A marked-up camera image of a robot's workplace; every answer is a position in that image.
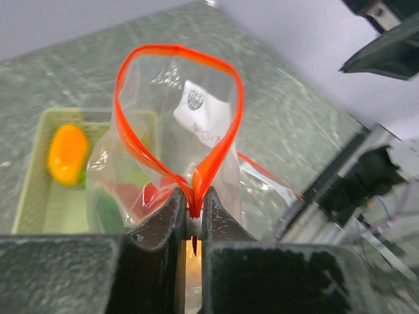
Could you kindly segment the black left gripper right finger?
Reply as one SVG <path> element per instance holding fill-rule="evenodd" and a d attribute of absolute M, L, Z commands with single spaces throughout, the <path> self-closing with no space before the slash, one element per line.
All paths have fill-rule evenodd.
<path fill-rule="evenodd" d="M 256 241 L 223 207 L 216 190 L 212 186 L 204 198 L 201 240 L 203 242 Z"/>

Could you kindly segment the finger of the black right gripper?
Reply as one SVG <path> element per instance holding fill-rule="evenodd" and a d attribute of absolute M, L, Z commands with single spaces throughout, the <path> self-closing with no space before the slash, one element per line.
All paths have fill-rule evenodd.
<path fill-rule="evenodd" d="M 418 74 L 418 20 L 408 19 L 357 51 L 343 73 L 372 73 L 397 80 Z"/>

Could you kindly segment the toy watermelon slice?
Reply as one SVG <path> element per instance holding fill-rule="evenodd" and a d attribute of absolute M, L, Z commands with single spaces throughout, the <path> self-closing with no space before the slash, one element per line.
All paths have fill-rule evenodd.
<path fill-rule="evenodd" d="M 147 183 L 102 183 L 92 192 L 92 229 L 105 233 L 128 232 L 160 209 L 174 187 L 156 188 Z"/>

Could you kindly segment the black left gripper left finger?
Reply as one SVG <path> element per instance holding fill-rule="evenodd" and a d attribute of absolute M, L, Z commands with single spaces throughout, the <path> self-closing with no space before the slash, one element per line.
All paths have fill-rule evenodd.
<path fill-rule="evenodd" d="M 175 188 L 130 234 L 130 313 L 185 312 L 186 204 L 184 193 Z"/>

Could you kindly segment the clear bag orange zipper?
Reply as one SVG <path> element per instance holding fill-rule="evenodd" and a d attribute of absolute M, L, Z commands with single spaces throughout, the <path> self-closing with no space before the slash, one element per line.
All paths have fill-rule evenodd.
<path fill-rule="evenodd" d="M 241 217 L 234 143 L 244 112 L 235 68 L 177 44 L 134 49 L 116 79 L 108 134 L 156 188 L 180 188 L 198 218 L 212 186 L 224 208 Z"/>

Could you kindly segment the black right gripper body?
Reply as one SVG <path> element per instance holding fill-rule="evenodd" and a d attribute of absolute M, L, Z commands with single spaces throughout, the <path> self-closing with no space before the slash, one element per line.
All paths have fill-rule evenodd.
<path fill-rule="evenodd" d="M 355 15 L 363 17 L 379 33 L 403 23 L 418 12 L 418 0 L 343 0 Z"/>

